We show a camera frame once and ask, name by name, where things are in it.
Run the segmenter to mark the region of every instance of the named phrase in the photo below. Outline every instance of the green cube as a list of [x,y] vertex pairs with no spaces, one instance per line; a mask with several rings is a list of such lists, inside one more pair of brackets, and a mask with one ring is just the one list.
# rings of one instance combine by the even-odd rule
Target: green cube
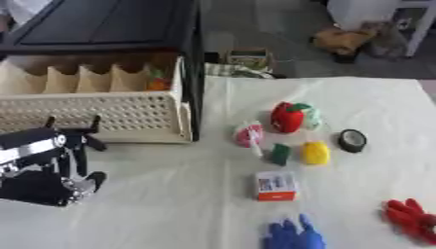
[[274,164],[285,166],[290,154],[291,148],[289,148],[289,146],[275,144],[270,156],[270,160]]

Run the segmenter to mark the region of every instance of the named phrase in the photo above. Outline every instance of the plastic storage basket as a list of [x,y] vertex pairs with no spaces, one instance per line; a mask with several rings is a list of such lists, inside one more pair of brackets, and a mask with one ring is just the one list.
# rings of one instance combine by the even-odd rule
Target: plastic storage basket
[[58,127],[86,127],[98,115],[97,136],[107,142],[190,142],[190,106],[181,101],[182,65],[178,57],[170,90],[144,91],[142,72],[129,74],[117,66],[107,75],[81,67],[75,76],[50,68],[47,76],[37,77],[6,61],[0,68],[0,131],[42,126],[50,116]]

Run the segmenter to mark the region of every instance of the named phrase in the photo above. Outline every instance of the yellow ball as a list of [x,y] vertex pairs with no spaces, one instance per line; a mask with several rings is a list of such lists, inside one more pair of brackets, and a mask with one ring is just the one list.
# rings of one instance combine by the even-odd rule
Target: yellow ball
[[308,142],[303,145],[302,159],[306,164],[327,164],[330,161],[330,149],[324,142]]

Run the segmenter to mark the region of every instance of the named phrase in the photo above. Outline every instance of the green leaf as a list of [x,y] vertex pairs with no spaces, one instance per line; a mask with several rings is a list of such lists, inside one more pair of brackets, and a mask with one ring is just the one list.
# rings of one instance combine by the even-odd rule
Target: green leaf
[[288,112],[297,112],[305,109],[312,108],[311,106],[304,104],[304,103],[297,103],[286,109]]

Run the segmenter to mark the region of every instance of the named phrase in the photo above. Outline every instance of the floor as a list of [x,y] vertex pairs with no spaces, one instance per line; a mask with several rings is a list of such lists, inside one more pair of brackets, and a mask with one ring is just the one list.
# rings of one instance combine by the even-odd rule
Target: floor
[[201,0],[206,49],[263,47],[274,54],[274,72],[289,78],[359,76],[427,80],[436,97],[436,35],[414,58],[389,61],[362,54],[354,64],[338,64],[308,43],[331,25],[326,8],[309,0]]

